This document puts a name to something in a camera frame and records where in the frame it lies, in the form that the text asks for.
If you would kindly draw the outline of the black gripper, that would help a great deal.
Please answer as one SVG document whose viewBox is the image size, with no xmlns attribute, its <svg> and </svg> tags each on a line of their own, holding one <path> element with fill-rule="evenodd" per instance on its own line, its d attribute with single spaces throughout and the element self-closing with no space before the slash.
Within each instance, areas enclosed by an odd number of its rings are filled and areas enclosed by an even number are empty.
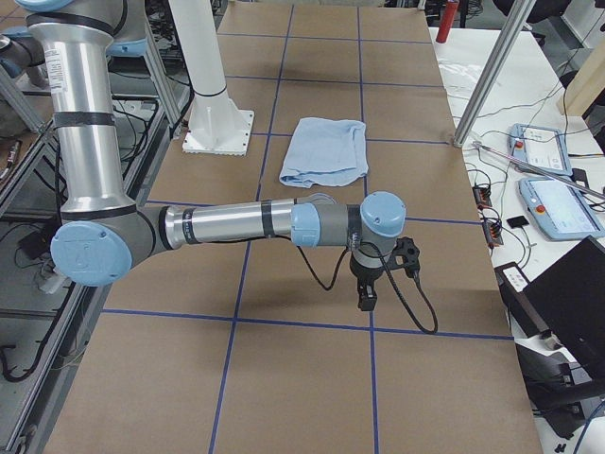
<svg viewBox="0 0 605 454">
<path fill-rule="evenodd" d="M 350 270 L 356 278 L 358 292 L 358 308 L 361 311 L 374 311 L 377 303 L 377 293 L 374 283 L 378 280 L 383 268 L 369 268 L 359 263 L 355 257 L 350 259 Z"/>
</svg>

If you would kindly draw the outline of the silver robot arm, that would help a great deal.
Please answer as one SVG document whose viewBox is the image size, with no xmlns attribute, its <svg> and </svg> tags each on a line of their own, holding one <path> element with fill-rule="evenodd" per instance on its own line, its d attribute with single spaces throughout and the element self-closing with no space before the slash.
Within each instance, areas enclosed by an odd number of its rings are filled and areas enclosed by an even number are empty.
<svg viewBox="0 0 605 454">
<path fill-rule="evenodd" d="M 105 287 L 151 256 L 184 245 L 283 238 L 299 248 L 340 246 L 351 261 L 358 305 L 375 308 L 375 281 L 390 274 L 406 207 L 374 192 L 359 204 L 324 194 L 194 208 L 152 205 L 160 153 L 126 186 L 108 69 L 111 56 L 156 51 L 141 1 L 25 1 L 26 26 L 42 46 L 67 199 L 50 252 L 73 282 Z"/>
</svg>

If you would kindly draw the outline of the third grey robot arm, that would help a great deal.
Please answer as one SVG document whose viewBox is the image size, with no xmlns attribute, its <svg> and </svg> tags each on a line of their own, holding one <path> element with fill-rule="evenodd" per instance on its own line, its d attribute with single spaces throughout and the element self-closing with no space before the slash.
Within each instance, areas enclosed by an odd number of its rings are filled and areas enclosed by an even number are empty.
<svg viewBox="0 0 605 454">
<path fill-rule="evenodd" d="M 11 79 L 26 73 L 32 85 L 49 88 L 43 47 L 26 26 L 13 26 L 1 32 L 1 67 Z"/>
</svg>

